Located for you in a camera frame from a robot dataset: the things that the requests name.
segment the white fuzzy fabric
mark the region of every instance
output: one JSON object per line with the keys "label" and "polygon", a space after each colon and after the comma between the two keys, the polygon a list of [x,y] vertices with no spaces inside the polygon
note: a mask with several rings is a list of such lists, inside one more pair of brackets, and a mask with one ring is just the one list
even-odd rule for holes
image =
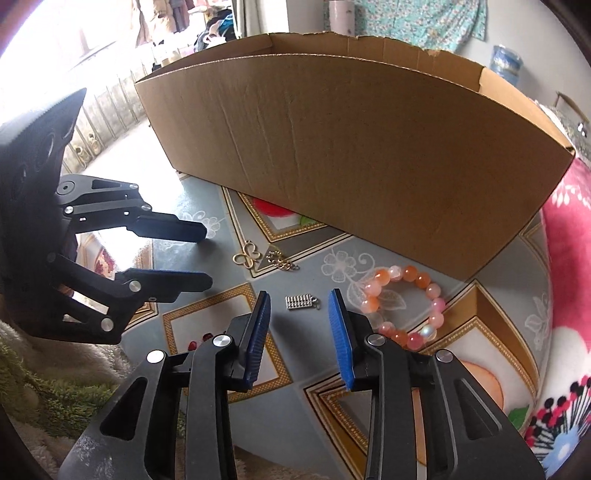
{"label": "white fuzzy fabric", "polygon": [[[0,315],[2,311],[0,296]],[[25,366],[40,377],[76,381],[83,385],[118,385],[131,373],[132,366],[117,345],[88,345],[34,338],[0,321],[0,338],[22,359]],[[30,402],[34,402],[33,391]],[[33,426],[11,419],[35,460],[54,479],[60,465],[75,443],[74,439],[54,438]],[[269,463],[238,450],[238,480],[318,480],[316,475],[302,474]],[[177,442],[176,478],[184,479],[184,442]]]}

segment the jewelry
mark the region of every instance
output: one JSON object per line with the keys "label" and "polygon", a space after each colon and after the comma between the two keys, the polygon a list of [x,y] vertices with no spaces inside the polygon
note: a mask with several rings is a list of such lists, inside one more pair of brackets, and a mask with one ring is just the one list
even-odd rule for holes
{"label": "jewelry", "polygon": [[232,257],[232,261],[236,265],[243,265],[244,268],[252,270],[255,263],[262,258],[262,253],[258,251],[258,248],[250,240],[247,240],[242,246],[242,252],[237,253]]}
{"label": "jewelry", "polygon": [[207,342],[210,338],[213,338],[213,334],[212,333],[206,333],[205,335],[203,335],[201,342],[196,342],[195,340],[193,340],[192,342],[190,342],[189,343],[189,347],[187,348],[187,350],[189,352],[192,352],[193,350],[197,350],[197,348],[200,345],[202,345],[203,343]]}
{"label": "jewelry", "polygon": [[279,270],[299,270],[300,267],[291,260],[285,258],[280,250],[269,250],[265,257],[271,265],[276,266]]}
{"label": "jewelry", "polygon": [[384,322],[379,326],[378,332],[391,338],[400,346],[406,347],[413,352],[420,350],[425,343],[432,342],[437,337],[437,329],[443,325],[443,310],[446,307],[445,301],[439,296],[441,288],[436,283],[431,282],[431,277],[426,272],[419,272],[416,267],[408,265],[404,269],[397,265],[392,267],[378,269],[374,277],[368,280],[362,290],[366,299],[361,303],[363,313],[377,312],[379,309],[379,295],[382,293],[382,287],[385,287],[391,281],[397,282],[404,280],[414,282],[414,284],[425,291],[427,298],[431,300],[431,313],[429,320],[418,332],[407,334],[404,330],[394,328],[391,322]]}
{"label": "jewelry", "polygon": [[285,297],[285,305],[287,306],[287,310],[306,309],[310,307],[320,310],[320,300],[309,293]]}

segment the green fuzzy fabric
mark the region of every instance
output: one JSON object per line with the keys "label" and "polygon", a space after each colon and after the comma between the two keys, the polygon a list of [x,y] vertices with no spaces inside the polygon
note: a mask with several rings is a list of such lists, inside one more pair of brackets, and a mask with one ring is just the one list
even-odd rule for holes
{"label": "green fuzzy fabric", "polygon": [[[39,399],[36,407],[31,390]],[[87,387],[42,379],[0,339],[0,401],[6,413],[53,437],[77,439],[115,390],[116,385]]]}

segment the curtain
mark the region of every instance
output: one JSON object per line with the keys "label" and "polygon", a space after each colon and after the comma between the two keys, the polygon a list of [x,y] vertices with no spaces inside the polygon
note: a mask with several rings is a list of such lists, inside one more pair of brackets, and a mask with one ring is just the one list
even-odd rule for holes
{"label": "curtain", "polygon": [[232,0],[232,8],[237,38],[252,37],[262,33],[259,0]]}

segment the pink blanket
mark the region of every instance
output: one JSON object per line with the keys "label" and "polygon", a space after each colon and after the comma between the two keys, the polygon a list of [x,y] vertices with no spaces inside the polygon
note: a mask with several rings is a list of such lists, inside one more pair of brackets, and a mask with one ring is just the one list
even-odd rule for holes
{"label": "pink blanket", "polygon": [[542,213],[553,285],[552,344],[525,439],[550,476],[591,420],[591,171],[581,159],[575,158]]}

